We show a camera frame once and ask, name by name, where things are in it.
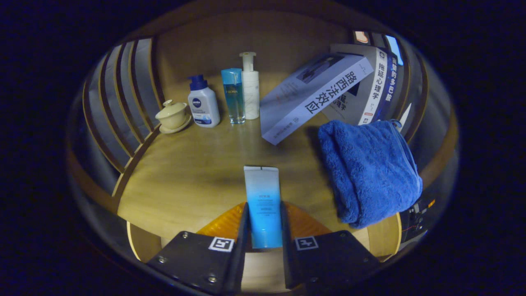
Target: saucer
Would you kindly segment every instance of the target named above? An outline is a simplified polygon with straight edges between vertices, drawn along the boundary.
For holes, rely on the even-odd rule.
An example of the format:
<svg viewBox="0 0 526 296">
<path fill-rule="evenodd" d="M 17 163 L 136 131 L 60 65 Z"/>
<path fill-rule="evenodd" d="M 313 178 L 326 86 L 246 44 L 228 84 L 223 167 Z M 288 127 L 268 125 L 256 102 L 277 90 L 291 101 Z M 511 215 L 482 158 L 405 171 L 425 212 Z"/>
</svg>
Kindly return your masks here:
<svg viewBox="0 0 526 296">
<path fill-rule="evenodd" d="M 161 125 L 161 126 L 159 127 L 159 131 L 160 131 L 161 133 L 163 133 L 163 134 L 173 134 L 173 133 L 177 133 L 178 131 L 184 129 L 185 126 L 188 125 L 188 123 L 190 123 L 190 121 L 191 121 L 191 119 L 192 119 L 192 115 L 188 114 L 187 116 L 188 116 L 187 119 L 185 120 L 185 122 L 184 122 L 180 127 L 178 127 L 178 128 L 176 128 L 176 129 L 173 129 L 173 130 L 172 130 L 172 129 L 169 129 L 169 128 L 164 127 L 163 125 Z"/>
</svg>

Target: orange pad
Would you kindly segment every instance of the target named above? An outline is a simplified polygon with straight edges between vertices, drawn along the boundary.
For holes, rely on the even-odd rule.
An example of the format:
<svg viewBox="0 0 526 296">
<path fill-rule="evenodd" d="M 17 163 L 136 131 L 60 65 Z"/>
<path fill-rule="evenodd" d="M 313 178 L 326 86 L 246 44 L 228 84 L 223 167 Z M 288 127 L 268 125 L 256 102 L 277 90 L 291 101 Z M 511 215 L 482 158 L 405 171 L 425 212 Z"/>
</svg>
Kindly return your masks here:
<svg viewBox="0 0 526 296">
<path fill-rule="evenodd" d="M 297 206 L 288 202 L 285 202 L 285 206 L 289 218 L 290 235 L 293 238 L 322 235 L 332 232 Z M 237 231 L 239 229 L 239 223 L 241 221 L 244 207 L 245 202 L 240 203 L 223 213 L 221 216 L 215 218 L 197 233 L 208 236 L 218 236 L 221 238 L 237 239 Z"/>
</svg>

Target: towel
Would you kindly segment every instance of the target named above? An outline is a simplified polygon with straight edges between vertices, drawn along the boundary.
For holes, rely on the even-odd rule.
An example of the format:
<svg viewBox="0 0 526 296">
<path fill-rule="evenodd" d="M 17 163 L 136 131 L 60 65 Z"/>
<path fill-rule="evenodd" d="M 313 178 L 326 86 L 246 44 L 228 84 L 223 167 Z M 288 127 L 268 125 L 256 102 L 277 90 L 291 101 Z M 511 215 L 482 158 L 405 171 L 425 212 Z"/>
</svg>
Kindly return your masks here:
<svg viewBox="0 0 526 296">
<path fill-rule="evenodd" d="M 333 120 L 318 131 L 342 222 L 364 228 L 407 210 L 422 178 L 396 121 L 353 126 Z"/>
</svg>

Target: ceramic lid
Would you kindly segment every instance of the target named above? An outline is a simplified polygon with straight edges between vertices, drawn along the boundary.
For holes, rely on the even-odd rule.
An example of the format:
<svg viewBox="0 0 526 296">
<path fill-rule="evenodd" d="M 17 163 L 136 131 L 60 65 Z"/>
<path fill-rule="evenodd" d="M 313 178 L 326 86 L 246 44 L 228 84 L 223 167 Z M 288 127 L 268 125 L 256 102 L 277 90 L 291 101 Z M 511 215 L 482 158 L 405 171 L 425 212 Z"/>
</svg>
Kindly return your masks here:
<svg viewBox="0 0 526 296">
<path fill-rule="evenodd" d="M 166 102 L 163 103 L 163 106 L 165 108 L 159 111 L 159 113 L 155 115 L 156 119 L 167 118 L 167 117 L 170 117 L 178 113 L 179 111 L 186 108 L 186 103 L 179 103 L 179 102 L 174 103 L 173 100 L 167 100 Z"/>
</svg>

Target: book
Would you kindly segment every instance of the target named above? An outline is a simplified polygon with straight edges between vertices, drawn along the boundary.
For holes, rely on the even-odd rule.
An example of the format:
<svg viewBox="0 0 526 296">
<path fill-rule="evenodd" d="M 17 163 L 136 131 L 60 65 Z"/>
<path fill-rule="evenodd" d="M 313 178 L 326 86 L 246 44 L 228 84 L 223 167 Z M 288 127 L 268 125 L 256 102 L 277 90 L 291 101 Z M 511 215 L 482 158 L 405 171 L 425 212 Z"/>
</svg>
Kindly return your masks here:
<svg viewBox="0 0 526 296">
<path fill-rule="evenodd" d="M 368 124 L 383 118 L 396 98 L 398 81 L 397 57 L 374 46 L 331 44 L 330 51 L 338 54 L 363 55 L 374 65 L 374 75 L 343 93 L 323 110 L 329 120 L 348 124 Z"/>
<path fill-rule="evenodd" d="M 372 72 L 360 55 L 326 53 L 314 58 L 261 100 L 261 136 L 277 145 Z"/>
</svg>

